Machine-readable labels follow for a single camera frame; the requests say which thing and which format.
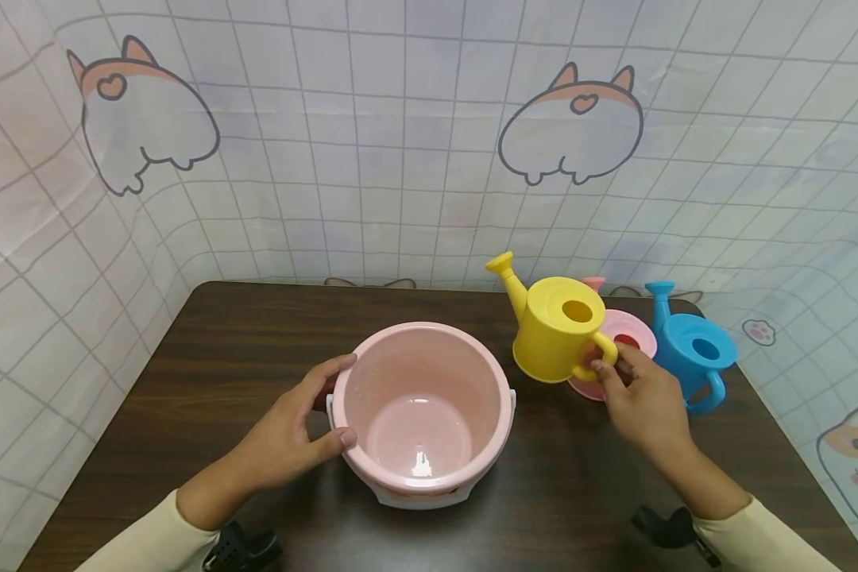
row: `paw print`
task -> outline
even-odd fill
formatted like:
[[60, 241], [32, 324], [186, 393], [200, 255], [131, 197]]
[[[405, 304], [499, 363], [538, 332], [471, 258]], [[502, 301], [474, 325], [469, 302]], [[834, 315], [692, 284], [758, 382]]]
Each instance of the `paw print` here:
[[761, 346], [771, 346], [775, 343], [775, 329], [765, 319], [749, 319], [744, 321], [742, 327], [744, 333]]

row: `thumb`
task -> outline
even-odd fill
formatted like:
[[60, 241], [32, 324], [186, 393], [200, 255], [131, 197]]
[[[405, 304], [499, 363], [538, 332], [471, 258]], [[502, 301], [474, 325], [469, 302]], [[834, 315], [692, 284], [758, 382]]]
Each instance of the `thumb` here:
[[349, 427], [335, 428], [331, 433], [308, 445], [313, 457], [312, 465], [331, 460], [354, 445], [356, 445], [356, 431]]
[[620, 374], [606, 361], [595, 360], [591, 362], [591, 369], [597, 373], [597, 379], [604, 386], [604, 395], [608, 402], [618, 403], [627, 395], [626, 385], [620, 379]]

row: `pink bucket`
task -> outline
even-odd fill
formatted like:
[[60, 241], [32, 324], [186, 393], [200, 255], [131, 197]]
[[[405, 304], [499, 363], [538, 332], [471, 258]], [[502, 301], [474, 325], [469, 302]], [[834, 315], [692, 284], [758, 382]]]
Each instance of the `pink bucket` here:
[[439, 508], [466, 499], [499, 457], [514, 393], [483, 344], [454, 327], [387, 327], [355, 350], [328, 399], [332, 427], [356, 429], [350, 468], [382, 504]]

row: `black clip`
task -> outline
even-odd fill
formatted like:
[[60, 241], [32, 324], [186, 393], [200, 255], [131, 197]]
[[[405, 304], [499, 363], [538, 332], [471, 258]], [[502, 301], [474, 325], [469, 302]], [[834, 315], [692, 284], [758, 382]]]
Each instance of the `black clip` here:
[[204, 572], [259, 572], [283, 547], [272, 531], [246, 538], [242, 526], [231, 520], [219, 531], [219, 541], [203, 561]]
[[664, 520], [649, 507], [640, 506], [632, 516], [632, 523], [654, 546], [677, 549], [693, 544], [712, 570], [721, 569], [721, 560], [696, 534], [693, 517], [686, 508], [678, 508], [668, 520]]

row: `yellow watering can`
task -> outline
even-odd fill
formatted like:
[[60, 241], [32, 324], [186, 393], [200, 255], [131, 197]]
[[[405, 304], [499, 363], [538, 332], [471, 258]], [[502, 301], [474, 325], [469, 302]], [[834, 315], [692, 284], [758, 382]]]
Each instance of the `yellow watering can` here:
[[597, 292], [572, 278], [543, 278], [530, 289], [512, 270], [512, 253], [487, 263], [505, 284], [518, 318], [518, 335], [512, 355], [521, 371], [545, 384], [558, 384], [574, 376], [595, 381], [597, 374], [579, 361], [588, 342], [604, 351], [601, 359], [616, 363], [616, 344], [598, 327], [604, 322], [604, 301]]

